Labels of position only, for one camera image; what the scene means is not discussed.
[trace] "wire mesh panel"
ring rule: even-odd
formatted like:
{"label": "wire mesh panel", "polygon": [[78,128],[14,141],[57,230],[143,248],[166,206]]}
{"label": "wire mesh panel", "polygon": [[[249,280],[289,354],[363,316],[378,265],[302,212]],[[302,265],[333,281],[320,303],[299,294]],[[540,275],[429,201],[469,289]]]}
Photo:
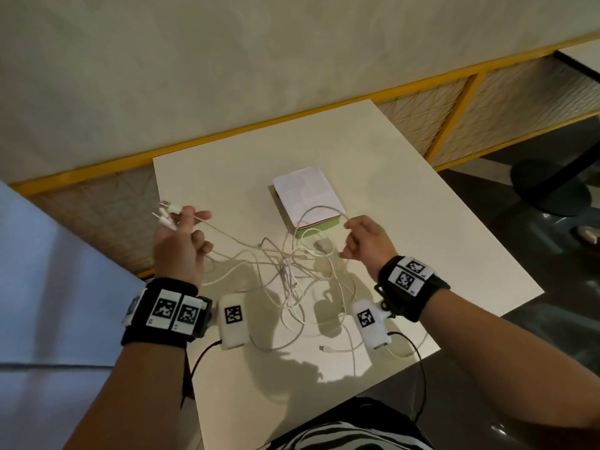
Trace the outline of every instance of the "wire mesh panel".
{"label": "wire mesh panel", "polygon": [[152,164],[32,196],[30,200],[132,273],[153,267],[158,188]]}
{"label": "wire mesh panel", "polygon": [[467,80],[457,80],[377,104],[413,147],[424,155]]}
{"label": "wire mesh panel", "polygon": [[600,109],[600,84],[553,57],[490,72],[442,144],[441,166]]}

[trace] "forearm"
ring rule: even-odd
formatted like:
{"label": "forearm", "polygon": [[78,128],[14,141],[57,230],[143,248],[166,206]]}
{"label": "forearm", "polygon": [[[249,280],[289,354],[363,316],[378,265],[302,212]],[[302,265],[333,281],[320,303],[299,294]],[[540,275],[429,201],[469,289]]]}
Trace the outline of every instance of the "forearm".
{"label": "forearm", "polygon": [[431,298],[420,322],[506,415],[600,428],[600,379],[545,341],[447,290]]}
{"label": "forearm", "polygon": [[175,448],[184,357],[178,347],[127,344],[64,448]]}

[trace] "black wristband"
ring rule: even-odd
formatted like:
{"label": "black wristband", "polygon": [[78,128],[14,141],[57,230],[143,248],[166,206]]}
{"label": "black wristband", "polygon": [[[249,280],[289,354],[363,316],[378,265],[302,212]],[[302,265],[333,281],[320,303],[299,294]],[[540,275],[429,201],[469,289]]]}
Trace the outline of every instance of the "black wristband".
{"label": "black wristband", "polygon": [[[398,263],[404,259],[404,257],[405,256],[392,257],[392,259],[379,270],[379,275],[377,276],[378,284],[375,287],[375,290],[382,295],[386,308],[393,314],[403,316],[412,322],[418,322],[421,311],[423,311],[429,299],[441,288],[450,289],[450,286],[435,273],[431,274],[423,281],[423,278],[419,278],[414,272],[401,267],[409,276],[414,277],[417,281],[423,281],[424,283],[416,296],[403,290],[397,284],[391,282],[389,277],[392,272],[394,272],[394,269],[399,267]],[[419,267],[428,268],[416,261],[413,262],[413,260],[411,260],[410,263],[417,264]]]}
{"label": "black wristband", "polygon": [[139,299],[137,309],[131,319],[131,324],[127,326],[121,339],[121,345],[128,343],[153,343],[163,344],[165,346],[175,346],[177,348],[186,348],[193,337],[183,333],[177,333],[170,329],[155,328],[146,325],[148,317],[152,313],[154,304],[160,295],[161,290],[169,290],[181,295],[196,297],[198,287],[190,282],[180,281],[173,278],[156,278],[146,286],[146,291]]}

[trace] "table top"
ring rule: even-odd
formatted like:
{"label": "table top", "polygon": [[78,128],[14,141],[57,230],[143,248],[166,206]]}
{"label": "table top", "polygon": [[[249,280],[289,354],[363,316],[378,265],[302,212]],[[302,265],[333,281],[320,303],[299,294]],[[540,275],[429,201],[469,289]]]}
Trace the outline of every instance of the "table top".
{"label": "table top", "polygon": [[[454,194],[410,143],[371,101],[302,117],[154,159],[162,200],[213,211],[211,222],[244,242],[269,236],[281,245],[287,229],[272,194],[274,177],[319,166],[349,217],[367,214],[384,226],[401,254],[431,265],[452,289],[494,314],[502,315],[542,293],[536,282]],[[243,247],[204,226],[215,250],[232,256]],[[341,225],[326,231],[342,249],[348,231]],[[241,259],[251,260],[245,253]],[[374,282],[357,262],[332,256],[340,279],[356,284],[358,298],[379,296]],[[205,282],[218,278],[236,261],[207,262]],[[314,262],[327,270],[327,262]],[[265,280],[273,268],[264,270]],[[277,299],[280,281],[268,286]],[[240,290],[258,287],[256,268],[240,265],[231,275],[202,288],[217,301]],[[337,284],[323,281],[302,302],[305,322],[335,317],[342,297]],[[275,307],[259,287],[244,295],[252,344],[207,352],[194,377],[194,391],[206,450],[255,449],[309,419],[363,392],[416,361],[395,358],[384,349],[364,347],[353,354],[326,353],[319,346],[347,349],[360,335],[351,318],[306,325],[291,345],[300,324]],[[418,323],[388,319],[419,344],[426,335]],[[190,362],[219,339],[212,327],[188,348]],[[402,338],[388,346],[410,353]],[[423,356],[438,350],[427,337]]]}
{"label": "table top", "polygon": [[580,71],[600,81],[600,39],[559,49],[558,57],[570,58],[572,61],[566,60],[568,64],[572,66],[577,63],[580,64],[582,67],[587,68],[589,72],[579,68]]}

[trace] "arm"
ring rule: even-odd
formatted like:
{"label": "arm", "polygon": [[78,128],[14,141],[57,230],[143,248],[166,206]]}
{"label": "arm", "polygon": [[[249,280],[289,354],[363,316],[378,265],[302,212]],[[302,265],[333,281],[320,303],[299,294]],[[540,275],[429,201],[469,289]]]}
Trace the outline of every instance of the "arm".
{"label": "arm", "polygon": [[[375,281],[397,255],[381,226],[368,217],[346,223],[342,258],[361,261]],[[421,313],[427,332],[505,415],[529,423],[600,430],[600,379],[545,341],[449,290]]]}
{"label": "arm", "polygon": [[[196,213],[202,219],[210,212]],[[213,245],[193,232],[194,209],[185,207],[177,231],[160,226],[155,235],[157,277],[202,285],[203,258]],[[116,361],[100,393],[65,445],[76,449],[173,449],[185,351],[179,347],[131,342]]]}

